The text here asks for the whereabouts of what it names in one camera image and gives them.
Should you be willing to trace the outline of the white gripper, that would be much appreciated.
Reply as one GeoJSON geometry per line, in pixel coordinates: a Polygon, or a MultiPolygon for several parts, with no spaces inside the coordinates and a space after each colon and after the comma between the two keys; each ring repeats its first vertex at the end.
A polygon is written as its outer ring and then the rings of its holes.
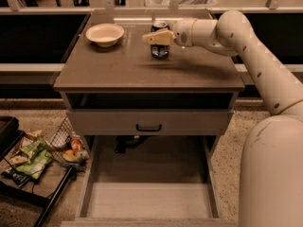
{"type": "Polygon", "coordinates": [[[157,45],[171,45],[175,42],[180,46],[192,47],[192,30],[195,22],[195,18],[180,20],[174,24],[173,32],[167,29],[160,29],[143,35],[142,41],[145,44],[157,45]]]}

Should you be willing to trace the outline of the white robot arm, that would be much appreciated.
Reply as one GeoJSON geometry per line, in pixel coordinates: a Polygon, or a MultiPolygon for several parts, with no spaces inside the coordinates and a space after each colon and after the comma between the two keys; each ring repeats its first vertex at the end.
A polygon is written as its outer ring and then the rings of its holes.
{"type": "Polygon", "coordinates": [[[239,227],[303,227],[303,83],[260,41],[247,17],[189,18],[142,36],[146,44],[200,46],[241,57],[270,116],[241,156],[239,227]]]}

